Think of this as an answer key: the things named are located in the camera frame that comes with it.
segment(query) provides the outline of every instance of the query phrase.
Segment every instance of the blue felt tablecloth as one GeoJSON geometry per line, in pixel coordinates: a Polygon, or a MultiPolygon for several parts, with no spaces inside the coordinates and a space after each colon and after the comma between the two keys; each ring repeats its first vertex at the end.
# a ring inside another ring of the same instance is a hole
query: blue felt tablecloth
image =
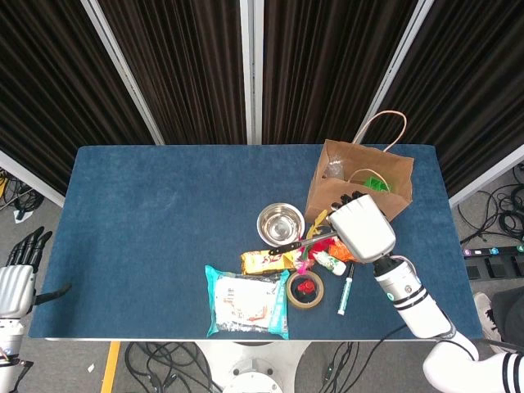
{"type": "MultiPolygon", "coordinates": [[[[206,338],[204,266],[240,273],[239,255],[267,246],[256,218],[270,203],[304,211],[321,145],[82,147],[76,158],[43,286],[71,282],[37,307],[32,337],[206,338]]],[[[394,146],[414,157],[413,203],[393,220],[395,253],[408,256],[440,307],[467,337],[481,336],[434,147],[394,146]]],[[[346,316],[343,281],[315,266],[325,285],[311,310],[289,305],[291,339],[377,340],[402,324],[358,265],[346,316]]],[[[213,338],[278,339],[221,332],[213,338]]],[[[413,338],[407,329],[392,338],[413,338]]]]}

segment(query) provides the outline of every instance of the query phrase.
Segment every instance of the robotic arm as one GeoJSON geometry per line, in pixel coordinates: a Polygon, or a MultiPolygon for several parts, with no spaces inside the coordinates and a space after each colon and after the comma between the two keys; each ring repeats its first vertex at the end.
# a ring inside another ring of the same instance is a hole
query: robotic arm
{"type": "Polygon", "coordinates": [[[426,379],[445,393],[520,393],[522,355],[497,354],[479,362],[477,348],[432,299],[414,265],[391,255],[395,233],[369,195],[356,196],[329,216],[330,224],[352,254],[373,263],[373,273],[411,332],[437,342],[424,361],[426,379]]]}
{"type": "Polygon", "coordinates": [[[21,379],[33,366],[33,362],[19,359],[24,335],[20,318],[30,313],[33,305],[56,299],[71,288],[68,284],[59,291],[35,295],[34,284],[43,248],[52,235],[52,232],[42,233],[43,227],[40,227],[15,245],[5,267],[0,268],[0,393],[16,393],[21,379]],[[20,376],[14,382],[20,366],[20,376]]]}

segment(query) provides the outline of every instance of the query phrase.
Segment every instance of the brown paper bag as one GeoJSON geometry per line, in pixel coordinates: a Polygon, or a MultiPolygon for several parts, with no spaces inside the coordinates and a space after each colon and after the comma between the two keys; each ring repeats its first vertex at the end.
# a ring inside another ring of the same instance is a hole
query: brown paper bag
{"type": "Polygon", "coordinates": [[[340,202],[342,194],[351,195],[359,191],[369,194],[391,221],[412,201],[412,172],[413,158],[397,156],[374,147],[326,139],[309,186],[305,220],[308,223],[314,222],[322,210],[330,210],[333,202],[340,202]],[[324,176],[330,157],[341,160],[344,168],[343,180],[324,176]],[[378,176],[362,169],[371,169],[380,174],[390,191],[375,191],[364,186],[367,178],[378,176]]]}

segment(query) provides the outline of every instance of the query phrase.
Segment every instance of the black curtain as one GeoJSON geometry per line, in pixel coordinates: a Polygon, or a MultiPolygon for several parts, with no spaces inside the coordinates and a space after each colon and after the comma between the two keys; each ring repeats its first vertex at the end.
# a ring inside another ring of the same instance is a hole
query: black curtain
{"type": "Polygon", "coordinates": [[[79,147],[152,143],[80,2],[2,2],[0,21],[0,150],[65,194],[79,147]]]}
{"type": "Polygon", "coordinates": [[[263,143],[350,141],[415,3],[266,0],[263,143]]]}
{"type": "MultiPolygon", "coordinates": [[[[402,143],[436,146],[455,194],[524,143],[524,2],[436,1],[382,109],[408,116],[402,143]]],[[[390,142],[398,120],[364,141],[390,142]]]]}
{"type": "Polygon", "coordinates": [[[238,0],[101,0],[166,143],[246,143],[238,0]]]}

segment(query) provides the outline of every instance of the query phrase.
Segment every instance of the small bottle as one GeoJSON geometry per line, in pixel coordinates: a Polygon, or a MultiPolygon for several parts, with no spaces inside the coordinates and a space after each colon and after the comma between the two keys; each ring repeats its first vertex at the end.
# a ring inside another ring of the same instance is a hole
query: small bottle
{"type": "Polygon", "coordinates": [[[326,251],[315,252],[313,257],[324,268],[335,274],[341,276],[346,271],[346,264],[334,256],[330,256],[326,251]]]}

